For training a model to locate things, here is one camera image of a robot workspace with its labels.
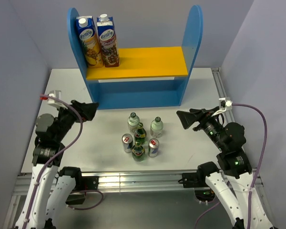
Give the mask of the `aluminium frame rail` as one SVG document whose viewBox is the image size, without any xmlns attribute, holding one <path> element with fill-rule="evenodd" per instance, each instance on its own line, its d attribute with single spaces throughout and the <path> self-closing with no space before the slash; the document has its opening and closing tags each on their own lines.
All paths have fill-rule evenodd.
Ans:
<svg viewBox="0 0 286 229">
<path fill-rule="evenodd" d="M 98 110 L 92 122 L 84 124 L 83 131 L 71 151 L 66 150 L 61 167 L 80 167 L 83 178 L 99 176 L 98 188 L 102 192 L 144 192 L 144 191 L 172 191 L 182 188 L 177 184 L 182 173 L 196 173 L 195 167 L 203 162 L 215 161 L 219 153 L 211 140 L 203 132 L 183 130 L 177 117 L 176 110 L 189 110 L 191 107 L 211 108 L 218 101 L 218 79 L 214 77 L 211 68 L 194 68 L 187 89 L 185 102 L 181 107 L 139 108 L 141 121 L 150 126 L 152 119 L 160 116 L 164 119 L 164 134 L 160 138 L 160 150 L 156 157 L 149 157 L 146 153 L 141 162 L 133 160 L 130 153 L 122 149 L 122 135 L 128 130 L 126 116 L 132 109 Z M 88 89 L 79 69 L 52 69 L 46 87 L 46 92 L 58 89 L 62 91 L 62 98 L 90 101 Z M 32 161 L 32 134 L 29 148 L 23 165 L 24 176 L 16 179 L 13 196 L 26 196 L 29 191 L 31 177 L 37 173 L 29 172 L 29 159 Z M 251 229 L 271 229 L 272 223 L 267 218 L 263 204 L 259 199 L 255 187 L 251 187 L 254 180 L 254 170 L 251 174 L 244 173 L 239 178 L 224 175 L 223 171 L 211 169 L 210 175 L 203 175 L 198 185 L 212 189 L 227 212 L 232 225 L 236 220 L 243 220 L 245 229 L 248 221 L 248 211 L 251 209 Z M 251 204 L 248 207 L 248 196 Z"/>
</svg>

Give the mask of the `green glass bottle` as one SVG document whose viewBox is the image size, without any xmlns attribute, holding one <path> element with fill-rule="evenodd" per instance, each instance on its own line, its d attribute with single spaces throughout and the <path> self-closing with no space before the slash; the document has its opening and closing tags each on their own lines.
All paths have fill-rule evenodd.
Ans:
<svg viewBox="0 0 286 229">
<path fill-rule="evenodd" d="M 133 159 L 137 162 L 143 161 L 145 158 L 145 148 L 140 141 L 135 141 L 132 147 Z"/>
<path fill-rule="evenodd" d="M 147 132 L 143 127 L 143 123 L 139 122 L 134 132 L 135 141 L 138 141 L 143 145 L 146 141 L 146 135 L 147 135 Z"/>
</svg>

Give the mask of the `energy drink can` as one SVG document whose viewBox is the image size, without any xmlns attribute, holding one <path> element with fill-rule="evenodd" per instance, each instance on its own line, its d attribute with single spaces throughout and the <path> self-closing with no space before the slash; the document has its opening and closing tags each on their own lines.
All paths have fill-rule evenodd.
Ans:
<svg viewBox="0 0 286 229">
<path fill-rule="evenodd" d="M 132 151 L 133 147 L 133 137 L 131 134 L 124 134 L 122 136 L 122 144 L 123 144 L 123 150 L 126 153 L 130 153 Z"/>
<path fill-rule="evenodd" d="M 159 141 L 156 138 L 152 138 L 148 144 L 148 156 L 156 157 L 159 152 Z"/>
</svg>

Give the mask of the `blue and yellow wooden shelf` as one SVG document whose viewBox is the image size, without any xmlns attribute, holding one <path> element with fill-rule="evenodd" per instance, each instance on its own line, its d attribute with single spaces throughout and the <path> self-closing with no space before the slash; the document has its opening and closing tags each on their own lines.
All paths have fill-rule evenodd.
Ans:
<svg viewBox="0 0 286 229">
<path fill-rule="evenodd" d="M 120 49 L 120 66 L 89 68 L 76 30 L 79 13 L 67 13 L 68 36 L 88 93 L 99 109 L 180 106 L 203 35 L 203 13 L 194 5 L 182 45 Z"/>
</svg>

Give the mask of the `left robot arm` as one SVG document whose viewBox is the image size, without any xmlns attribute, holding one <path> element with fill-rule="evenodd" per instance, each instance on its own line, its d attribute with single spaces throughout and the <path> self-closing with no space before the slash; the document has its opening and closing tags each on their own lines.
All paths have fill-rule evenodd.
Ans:
<svg viewBox="0 0 286 229">
<path fill-rule="evenodd" d="M 74 123 L 91 121 L 99 104 L 72 100 L 71 104 L 54 102 L 53 106 L 57 117 L 42 114 L 36 120 L 31 182 L 16 229 L 53 229 L 71 192 L 84 188 L 80 168 L 59 168 L 68 149 L 62 140 Z"/>
</svg>

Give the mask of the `clear glass bottle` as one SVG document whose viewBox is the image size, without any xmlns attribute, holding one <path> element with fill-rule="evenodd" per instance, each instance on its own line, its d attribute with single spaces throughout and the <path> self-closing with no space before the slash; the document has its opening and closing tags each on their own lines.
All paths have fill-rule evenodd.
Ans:
<svg viewBox="0 0 286 229">
<path fill-rule="evenodd" d="M 139 116 L 135 112 L 132 112 L 127 120 L 128 128 L 131 133 L 135 132 L 139 122 L 140 122 Z"/>
<path fill-rule="evenodd" d="M 150 126 L 150 134 L 153 138 L 159 138 L 162 136 L 163 122 L 160 117 L 156 117 Z"/>
</svg>

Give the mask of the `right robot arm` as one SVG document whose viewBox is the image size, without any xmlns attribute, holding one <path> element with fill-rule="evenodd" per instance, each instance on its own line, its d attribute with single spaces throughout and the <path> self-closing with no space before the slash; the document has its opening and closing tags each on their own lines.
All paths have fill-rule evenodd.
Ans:
<svg viewBox="0 0 286 229">
<path fill-rule="evenodd" d="M 206 162 L 198 166 L 193 183 L 211 188 L 234 229 L 272 229 L 255 188 L 258 173 L 252 171 L 242 149 L 246 143 L 245 128 L 236 122 L 223 126 L 217 120 L 219 111 L 215 107 L 176 112 L 184 129 L 197 123 L 193 130 L 203 130 L 220 151 L 217 164 Z"/>
</svg>

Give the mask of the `grape juice carton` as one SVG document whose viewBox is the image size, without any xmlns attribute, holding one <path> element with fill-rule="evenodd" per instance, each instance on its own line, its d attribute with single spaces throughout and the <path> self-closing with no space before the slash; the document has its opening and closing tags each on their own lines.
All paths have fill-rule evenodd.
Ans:
<svg viewBox="0 0 286 229">
<path fill-rule="evenodd" d="M 97 32 L 104 66 L 107 68 L 118 67 L 120 56 L 113 17 L 109 17 L 107 14 L 97 17 Z"/>
</svg>

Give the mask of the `pineapple juice carton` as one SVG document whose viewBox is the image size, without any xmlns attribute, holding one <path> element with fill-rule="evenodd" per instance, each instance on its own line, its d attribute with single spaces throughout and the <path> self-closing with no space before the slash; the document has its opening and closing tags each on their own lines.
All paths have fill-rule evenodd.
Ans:
<svg viewBox="0 0 286 229">
<path fill-rule="evenodd" d="M 101 48 L 92 16 L 77 17 L 76 28 L 88 67 L 103 67 Z"/>
</svg>

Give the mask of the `green glass bottle front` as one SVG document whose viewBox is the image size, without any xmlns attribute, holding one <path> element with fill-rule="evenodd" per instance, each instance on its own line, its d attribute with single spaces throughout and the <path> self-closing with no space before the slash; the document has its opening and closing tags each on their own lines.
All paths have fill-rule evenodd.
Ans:
<svg viewBox="0 0 286 229">
<path fill-rule="evenodd" d="M 145 148 L 140 141 L 135 141 L 132 147 L 133 159 L 137 162 L 143 161 L 145 158 Z"/>
</svg>

